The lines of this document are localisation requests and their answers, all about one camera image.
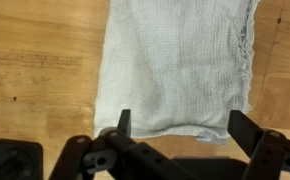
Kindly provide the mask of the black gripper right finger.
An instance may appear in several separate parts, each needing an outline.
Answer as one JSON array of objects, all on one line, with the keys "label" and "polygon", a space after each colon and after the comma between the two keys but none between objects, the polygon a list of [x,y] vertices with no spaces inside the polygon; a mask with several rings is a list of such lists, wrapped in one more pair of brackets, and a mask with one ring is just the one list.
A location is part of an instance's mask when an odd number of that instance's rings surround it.
[{"label": "black gripper right finger", "polygon": [[250,158],[243,180],[279,180],[290,173],[290,140],[282,133],[264,129],[239,110],[229,115],[228,133]]}]

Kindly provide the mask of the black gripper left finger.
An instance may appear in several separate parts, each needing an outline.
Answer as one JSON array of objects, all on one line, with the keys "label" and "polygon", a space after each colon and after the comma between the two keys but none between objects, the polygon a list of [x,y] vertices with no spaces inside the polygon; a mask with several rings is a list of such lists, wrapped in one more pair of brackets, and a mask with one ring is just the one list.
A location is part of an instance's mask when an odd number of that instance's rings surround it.
[{"label": "black gripper left finger", "polygon": [[68,139],[48,180],[93,180],[101,171],[115,180],[198,180],[148,144],[132,140],[130,117],[131,111],[123,110],[118,125],[94,140],[85,135]]}]

